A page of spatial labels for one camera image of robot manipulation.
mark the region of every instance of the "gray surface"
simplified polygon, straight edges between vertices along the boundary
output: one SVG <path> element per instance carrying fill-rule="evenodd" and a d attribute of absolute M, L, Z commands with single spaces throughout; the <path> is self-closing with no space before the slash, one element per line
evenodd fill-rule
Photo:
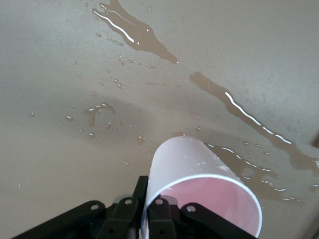
<path fill-rule="evenodd" d="M 273 148 L 189 76 L 201 72 L 225 87 L 269 129 L 318 158 L 319 150 L 311 146 L 319 133 L 318 1 L 120 0 L 129 14 L 152 27 L 178 65 L 126 45 L 94 19 L 97 1 L 1 2 L 1 238 L 85 201 L 108 206 L 131 193 L 138 176 L 149 173 L 156 146 L 177 131 L 271 168 L 279 175 L 272 183 L 287 189 L 284 196 L 302 200 L 259 198 L 260 238 L 310 238 L 319 215 L 319 191 L 310 185 L 319 179 L 309 170 L 295 170 L 286 152 Z M 105 118 L 100 114 L 89 126 L 82 110 L 101 103 L 116 114 L 103 111 Z M 145 138 L 142 145 L 139 136 Z"/>

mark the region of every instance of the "white cup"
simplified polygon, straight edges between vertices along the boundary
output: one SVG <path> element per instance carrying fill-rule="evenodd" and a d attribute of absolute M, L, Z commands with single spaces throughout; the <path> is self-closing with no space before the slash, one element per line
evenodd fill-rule
<path fill-rule="evenodd" d="M 142 238 L 149 238 L 147 209 L 159 195 L 173 196 L 179 208 L 199 203 L 258 237 L 262 211 L 256 196 L 203 142 L 188 136 L 165 141 L 155 152 L 142 215 Z"/>

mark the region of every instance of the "wet surface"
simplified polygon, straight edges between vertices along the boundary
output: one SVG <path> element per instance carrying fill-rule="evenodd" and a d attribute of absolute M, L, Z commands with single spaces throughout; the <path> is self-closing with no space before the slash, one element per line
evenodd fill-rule
<path fill-rule="evenodd" d="M 4 1 L 0 237 L 89 200 L 110 205 L 149 173 L 161 143 L 188 135 L 257 195 L 261 239 L 311 238 L 317 9 L 287 0 Z"/>

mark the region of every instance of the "cup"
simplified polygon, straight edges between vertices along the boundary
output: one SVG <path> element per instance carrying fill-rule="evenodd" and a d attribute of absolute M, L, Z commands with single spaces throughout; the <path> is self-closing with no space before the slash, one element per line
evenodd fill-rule
<path fill-rule="evenodd" d="M 262 211 L 253 192 L 205 144 L 189 136 L 165 141 L 154 154 L 142 215 L 142 238 L 149 238 L 147 209 L 159 195 L 179 208 L 199 203 L 258 237 Z"/>

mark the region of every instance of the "plastic cup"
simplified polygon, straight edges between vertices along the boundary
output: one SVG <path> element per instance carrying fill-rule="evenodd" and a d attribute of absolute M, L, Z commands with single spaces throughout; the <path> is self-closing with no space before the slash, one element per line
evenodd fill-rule
<path fill-rule="evenodd" d="M 173 196 L 179 208 L 199 203 L 258 237 L 262 211 L 253 192 L 203 142 L 179 136 L 155 152 L 142 215 L 142 238 L 149 238 L 147 209 L 159 195 Z"/>

